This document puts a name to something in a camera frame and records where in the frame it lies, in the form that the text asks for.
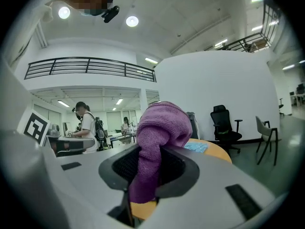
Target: metal railing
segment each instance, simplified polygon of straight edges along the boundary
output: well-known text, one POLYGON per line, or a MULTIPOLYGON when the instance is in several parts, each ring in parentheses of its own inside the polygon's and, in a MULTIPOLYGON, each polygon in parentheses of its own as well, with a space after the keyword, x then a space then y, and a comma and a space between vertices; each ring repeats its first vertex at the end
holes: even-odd
POLYGON ((218 50, 232 50, 241 52, 255 52, 263 48, 269 48, 271 43, 260 32, 244 37, 233 43, 225 45, 218 50))
POLYGON ((24 79, 69 73, 108 74, 156 82, 154 70, 132 63, 92 57, 64 57, 32 62, 24 79))
POLYGON ((241 52, 255 52, 269 48, 275 37, 280 23, 281 10, 273 0, 264 0, 264 14, 260 32, 244 37, 218 50, 233 50, 241 52))

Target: camera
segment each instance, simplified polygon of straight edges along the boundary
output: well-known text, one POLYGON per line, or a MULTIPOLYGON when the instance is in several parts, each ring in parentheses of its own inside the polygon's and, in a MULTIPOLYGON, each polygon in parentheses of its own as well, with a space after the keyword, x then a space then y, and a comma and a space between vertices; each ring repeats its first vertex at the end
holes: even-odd
POLYGON ((111 9, 108 9, 103 15, 102 18, 104 18, 105 23, 109 23, 115 16, 118 15, 120 12, 119 6, 114 6, 111 9))

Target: black backpack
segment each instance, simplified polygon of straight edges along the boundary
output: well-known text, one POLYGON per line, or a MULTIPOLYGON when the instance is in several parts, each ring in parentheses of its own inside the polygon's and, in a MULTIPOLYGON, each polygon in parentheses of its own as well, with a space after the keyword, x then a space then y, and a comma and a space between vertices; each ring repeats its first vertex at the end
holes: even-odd
POLYGON ((89 114, 95 120, 95 138, 99 142, 106 141, 106 136, 103 129, 103 121, 100 118, 94 116, 91 113, 86 112, 85 114, 89 114))

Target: chair leg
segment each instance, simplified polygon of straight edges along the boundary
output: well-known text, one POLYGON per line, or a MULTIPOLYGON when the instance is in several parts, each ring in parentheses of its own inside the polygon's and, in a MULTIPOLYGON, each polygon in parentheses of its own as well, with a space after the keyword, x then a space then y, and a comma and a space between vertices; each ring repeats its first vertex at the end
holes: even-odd
POLYGON ((261 163, 261 161, 262 161, 262 159, 263 159, 263 156, 265 155, 265 152, 266 152, 266 150, 267 150, 267 148, 268 148, 269 142, 270 142, 270 138, 269 138, 269 140, 267 141, 266 147, 265 147, 265 149, 264 149, 264 151, 263 151, 263 154, 262 154, 261 158, 259 159, 259 161, 258 161, 258 163, 257 163, 258 165, 261 163))
POLYGON ((277 159, 277 143, 278 143, 278 140, 276 139, 276 141, 275 141, 275 157, 274 157, 274 166, 276 165, 276 159, 277 159))
POLYGON ((234 149, 237 150, 238 154, 240 153, 240 148, 229 146, 228 149, 234 149))
POLYGON ((260 142, 259 142, 259 145, 258 145, 258 147, 257 147, 257 150, 256 150, 256 152, 258 152, 258 150, 259 150, 259 147, 261 146, 261 143, 262 143, 262 141, 263 141, 263 136, 261 137, 261 140, 260 140, 260 142))

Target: purple towel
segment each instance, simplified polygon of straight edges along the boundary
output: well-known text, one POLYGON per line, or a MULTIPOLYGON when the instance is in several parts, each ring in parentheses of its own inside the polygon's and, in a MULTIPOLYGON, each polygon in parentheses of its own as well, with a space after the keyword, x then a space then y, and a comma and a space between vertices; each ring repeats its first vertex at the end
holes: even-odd
POLYGON ((155 198, 161 165, 160 146, 183 147, 192 135, 189 117, 178 106, 160 102, 149 106, 137 129, 138 173, 129 186, 130 201, 146 203, 155 198))

